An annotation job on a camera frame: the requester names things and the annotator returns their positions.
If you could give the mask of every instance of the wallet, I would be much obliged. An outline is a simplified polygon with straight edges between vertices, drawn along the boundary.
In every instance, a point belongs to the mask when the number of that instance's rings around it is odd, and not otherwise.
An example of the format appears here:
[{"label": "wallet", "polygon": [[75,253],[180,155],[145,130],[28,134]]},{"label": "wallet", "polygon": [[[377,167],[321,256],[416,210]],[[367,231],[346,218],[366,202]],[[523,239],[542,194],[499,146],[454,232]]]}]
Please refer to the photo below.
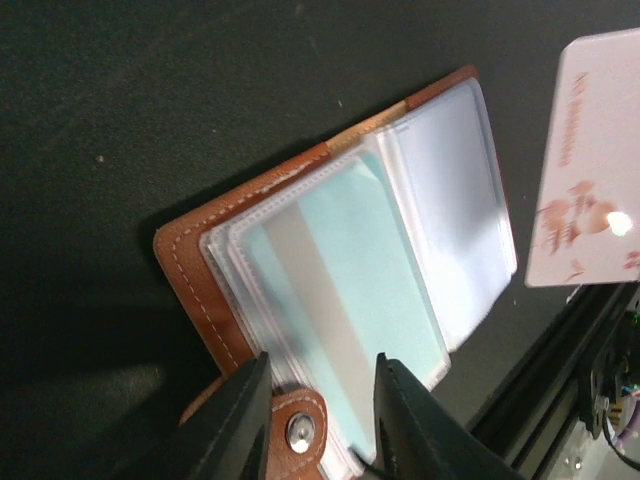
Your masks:
[{"label": "wallet", "polygon": [[323,474],[359,474],[377,354],[435,386],[516,270],[475,69],[165,225],[154,250],[223,375],[269,352],[274,390],[327,405]]}]

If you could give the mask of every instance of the white card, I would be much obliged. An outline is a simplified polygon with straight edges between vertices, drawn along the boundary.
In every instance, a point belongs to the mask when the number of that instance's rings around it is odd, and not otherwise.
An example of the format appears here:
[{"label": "white card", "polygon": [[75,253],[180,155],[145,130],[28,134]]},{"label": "white card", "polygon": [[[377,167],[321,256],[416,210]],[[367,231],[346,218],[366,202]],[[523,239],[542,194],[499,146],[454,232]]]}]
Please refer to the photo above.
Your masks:
[{"label": "white card", "polygon": [[640,29],[564,50],[527,284],[640,278]]}]

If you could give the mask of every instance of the black table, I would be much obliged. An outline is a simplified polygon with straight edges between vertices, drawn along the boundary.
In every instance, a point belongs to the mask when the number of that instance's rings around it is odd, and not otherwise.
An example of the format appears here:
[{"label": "black table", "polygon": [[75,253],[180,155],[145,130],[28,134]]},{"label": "black table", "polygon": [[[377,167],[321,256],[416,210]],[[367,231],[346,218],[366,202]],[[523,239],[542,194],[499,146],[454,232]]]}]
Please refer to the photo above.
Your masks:
[{"label": "black table", "polygon": [[444,3],[0,7],[2,478],[106,478],[217,375],[153,258],[159,226],[467,63],[520,260],[435,391],[473,421],[569,293],[523,285],[560,52],[640,9]]}]

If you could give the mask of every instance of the leather strap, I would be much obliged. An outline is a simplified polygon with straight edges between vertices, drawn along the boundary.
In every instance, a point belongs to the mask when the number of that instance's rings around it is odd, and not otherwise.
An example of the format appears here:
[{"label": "leather strap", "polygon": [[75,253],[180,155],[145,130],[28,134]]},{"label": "leather strap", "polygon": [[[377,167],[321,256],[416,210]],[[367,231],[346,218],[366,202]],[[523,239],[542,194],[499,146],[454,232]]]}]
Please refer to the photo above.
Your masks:
[{"label": "leather strap", "polygon": [[[191,402],[180,418],[186,422],[198,408],[222,385],[223,378],[213,382]],[[289,420],[297,413],[306,413],[316,426],[313,443],[303,454],[295,453],[287,441]],[[318,392],[300,388],[284,395],[273,397],[271,407],[271,434],[267,480],[322,480],[318,465],[327,445],[327,407]]]}]

